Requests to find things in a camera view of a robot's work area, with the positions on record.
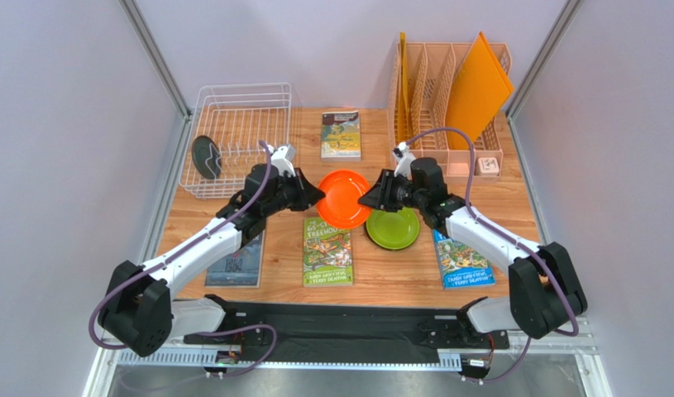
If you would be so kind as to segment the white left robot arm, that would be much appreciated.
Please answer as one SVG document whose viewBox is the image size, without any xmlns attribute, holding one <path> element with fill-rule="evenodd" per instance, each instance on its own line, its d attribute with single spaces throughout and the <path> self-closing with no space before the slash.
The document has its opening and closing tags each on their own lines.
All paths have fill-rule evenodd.
<svg viewBox="0 0 674 397">
<path fill-rule="evenodd" d="M 243 189 L 231 196 L 204 228 L 165 254 L 140 265 L 124 261 L 110 279 L 108 291 L 93 311 L 88 330 L 95 343 L 100 326 L 119 343 L 145 357 L 168 339 L 215 331 L 224 316 L 212 299 L 178 301 L 178 293 L 209 266 L 259 236 L 268 217 L 288 209 L 302 212 L 326 194 L 310 184 L 302 170 L 279 170 L 259 164 L 251 169 Z"/>
</svg>

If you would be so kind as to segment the dark teal plate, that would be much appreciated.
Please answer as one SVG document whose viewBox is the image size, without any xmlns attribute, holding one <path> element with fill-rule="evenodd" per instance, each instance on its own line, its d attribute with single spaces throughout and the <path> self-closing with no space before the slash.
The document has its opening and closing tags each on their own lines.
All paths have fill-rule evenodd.
<svg viewBox="0 0 674 397">
<path fill-rule="evenodd" d="M 196 137 L 192 143 L 191 156 L 195 169 L 205 179 L 215 180 L 221 175 L 221 153 L 210 137 Z"/>
</svg>

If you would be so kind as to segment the green plate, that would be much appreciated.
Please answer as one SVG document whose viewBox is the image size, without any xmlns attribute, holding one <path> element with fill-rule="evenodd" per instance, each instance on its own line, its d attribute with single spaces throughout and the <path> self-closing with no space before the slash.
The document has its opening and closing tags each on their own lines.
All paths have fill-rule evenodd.
<svg viewBox="0 0 674 397">
<path fill-rule="evenodd" d="M 402 208 L 397 213 L 374 210 L 365 229 L 366 235 L 380 248 L 401 251 L 418 239 L 420 221 L 411 208 Z"/>
</svg>

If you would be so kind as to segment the orange plate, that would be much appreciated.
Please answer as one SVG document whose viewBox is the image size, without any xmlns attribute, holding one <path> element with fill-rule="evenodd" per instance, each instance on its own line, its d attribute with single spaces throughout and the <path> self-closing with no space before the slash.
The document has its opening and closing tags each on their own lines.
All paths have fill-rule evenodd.
<svg viewBox="0 0 674 397">
<path fill-rule="evenodd" d="M 369 218 L 371 209 L 358 203 L 370 189 L 369 182 L 354 170 L 335 170 L 327 174 L 318 188 L 325 193 L 316 208 L 329 225 L 340 229 L 359 227 Z"/>
</svg>

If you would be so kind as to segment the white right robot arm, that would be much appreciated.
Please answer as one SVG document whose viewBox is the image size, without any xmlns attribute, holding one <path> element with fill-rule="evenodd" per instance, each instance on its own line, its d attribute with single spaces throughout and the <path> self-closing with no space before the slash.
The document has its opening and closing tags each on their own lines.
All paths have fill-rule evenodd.
<svg viewBox="0 0 674 397">
<path fill-rule="evenodd" d="M 410 170 L 409 177 L 382 170 L 359 204 L 392 213 L 416 208 L 432 230 L 469 246 L 508 274 L 508 297 L 469 303 L 457 314 L 461 322 L 477 333 L 520 330 L 533 339 L 551 332 L 578 335 L 577 318 L 588 303 L 564 246 L 543 245 L 504 230 L 467 198 L 449 193 L 432 158 L 415 160 Z"/>
</svg>

